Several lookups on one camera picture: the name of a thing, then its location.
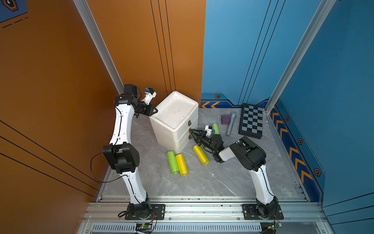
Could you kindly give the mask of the white drawer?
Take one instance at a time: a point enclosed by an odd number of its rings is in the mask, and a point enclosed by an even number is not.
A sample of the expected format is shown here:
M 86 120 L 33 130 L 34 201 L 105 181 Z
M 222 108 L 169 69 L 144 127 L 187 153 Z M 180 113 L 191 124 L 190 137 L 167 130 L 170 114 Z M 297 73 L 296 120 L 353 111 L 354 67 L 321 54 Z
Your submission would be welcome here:
M 172 132 L 176 133 L 183 125 L 186 123 L 191 125 L 195 120 L 198 120 L 198 109 L 195 109 L 188 115 L 182 115 L 182 111 L 167 114 L 163 122 Z
M 198 120 L 195 120 L 195 122 L 192 122 L 191 125 L 186 123 L 183 125 L 179 131 L 175 134 L 173 134 L 173 140 L 176 144 L 182 144 L 183 142 L 188 142 L 190 140 L 190 133 L 189 129 L 196 129 L 198 126 Z

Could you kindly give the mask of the green roll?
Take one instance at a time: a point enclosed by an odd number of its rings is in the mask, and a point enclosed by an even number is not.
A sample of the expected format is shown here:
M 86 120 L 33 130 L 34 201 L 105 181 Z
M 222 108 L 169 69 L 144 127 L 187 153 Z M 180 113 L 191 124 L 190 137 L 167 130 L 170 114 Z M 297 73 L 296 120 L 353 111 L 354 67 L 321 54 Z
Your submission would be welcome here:
M 216 124 L 216 123 L 212 124 L 212 131 L 214 132 L 215 135 L 219 135 L 220 134 L 220 130 L 219 130 L 218 124 Z
M 169 151 L 167 153 L 167 159 L 168 159 L 168 163 L 169 163 L 171 173 L 173 175 L 179 173 L 180 171 L 179 171 L 178 163 L 176 161 L 176 156 L 175 156 L 175 153 L 173 151 Z

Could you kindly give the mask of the yellow roll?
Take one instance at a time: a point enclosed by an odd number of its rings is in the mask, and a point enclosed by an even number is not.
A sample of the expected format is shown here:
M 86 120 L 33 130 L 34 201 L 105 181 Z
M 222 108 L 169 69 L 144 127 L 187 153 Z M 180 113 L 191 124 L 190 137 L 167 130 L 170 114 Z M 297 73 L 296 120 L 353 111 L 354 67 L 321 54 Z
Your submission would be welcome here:
M 184 156 L 182 154 L 179 154 L 175 158 L 176 158 L 176 161 L 177 161 L 177 164 L 178 164 L 180 175 L 181 176 L 188 175 L 189 171 L 188 171 Z
M 207 158 L 207 156 L 205 155 L 204 151 L 202 150 L 202 148 L 200 146 L 195 145 L 193 147 L 193 150 L 194 150 L 195 154 L 197 155 L 197 157 L 200 160 L 202 165 L 206 165 L 206 164 L 209 163 L 209 159 Z

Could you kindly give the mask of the white three-drawer cabinet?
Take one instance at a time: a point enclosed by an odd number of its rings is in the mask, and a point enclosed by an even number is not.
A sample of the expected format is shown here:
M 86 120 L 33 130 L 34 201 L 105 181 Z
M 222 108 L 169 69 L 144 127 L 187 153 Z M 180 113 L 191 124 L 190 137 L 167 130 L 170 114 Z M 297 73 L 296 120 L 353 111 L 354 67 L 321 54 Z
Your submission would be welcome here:
M 157 142 L 177 154 L 190 141 L 189 129 L 198 126 L 198 102 L 174 91 L 157 107 L 158 112 L 150 117 Z

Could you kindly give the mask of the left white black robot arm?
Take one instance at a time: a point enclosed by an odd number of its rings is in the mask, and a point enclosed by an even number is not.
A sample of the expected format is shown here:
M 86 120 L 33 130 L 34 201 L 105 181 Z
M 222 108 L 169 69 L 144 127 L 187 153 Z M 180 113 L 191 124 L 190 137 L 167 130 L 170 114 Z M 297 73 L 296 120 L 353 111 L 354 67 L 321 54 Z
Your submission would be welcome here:
M 140 155 L 131 144 L 131 125 L 133 116 L 151 116 L 157 113 L 151 104 L 156 96 L 154 91 L 145 92 L 142 100 L 133 94 L 121 94 L 115 99 L 116 122 L 110 144 L 103 147 L 103 155 L 112 170 L 124 180 L 130 195 L 130 208 L 133 210 L 149 211 L 151 205 L 148 194 L 144 189 L 138 167 Z

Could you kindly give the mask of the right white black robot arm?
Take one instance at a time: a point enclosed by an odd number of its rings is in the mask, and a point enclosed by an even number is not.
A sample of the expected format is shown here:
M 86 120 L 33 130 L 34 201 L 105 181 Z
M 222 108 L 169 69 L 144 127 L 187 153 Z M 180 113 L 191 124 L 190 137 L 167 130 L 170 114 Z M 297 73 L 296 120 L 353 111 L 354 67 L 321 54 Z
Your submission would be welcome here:
M 266 174 L 266 153 L 258 144 L 244 136 L 225 147 L 220 134 L 209 136 L 207 131 L 198 129 L 189 129 L 189 134 L 198 146 L 212 154 L 216 162 L 236 158 L 250 172 L 260 216 L 267 218 L 279 210 L 278 198 L 273 194 Z

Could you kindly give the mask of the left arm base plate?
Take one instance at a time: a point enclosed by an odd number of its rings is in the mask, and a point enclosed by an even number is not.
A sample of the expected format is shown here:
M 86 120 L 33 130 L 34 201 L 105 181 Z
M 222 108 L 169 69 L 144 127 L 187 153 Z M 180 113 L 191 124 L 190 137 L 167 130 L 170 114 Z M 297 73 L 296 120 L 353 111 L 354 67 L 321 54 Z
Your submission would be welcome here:
M 154 219 L 163 220 L 165 209 L 165 204 L 151 203 L 145 207 L 141 204 L 129 204 L 124 217 L 126 220 L 152 220 L 155 215 Z

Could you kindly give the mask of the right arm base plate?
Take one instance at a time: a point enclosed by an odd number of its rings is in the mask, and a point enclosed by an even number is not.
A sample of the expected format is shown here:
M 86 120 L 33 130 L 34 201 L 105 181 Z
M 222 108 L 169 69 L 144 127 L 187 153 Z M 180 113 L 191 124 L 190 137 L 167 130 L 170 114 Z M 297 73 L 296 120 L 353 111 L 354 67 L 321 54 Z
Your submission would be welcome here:
M 243 204 L 242 211 L 245 220 L 284 220 L 280 205 L 269 208 L 257 204 Z

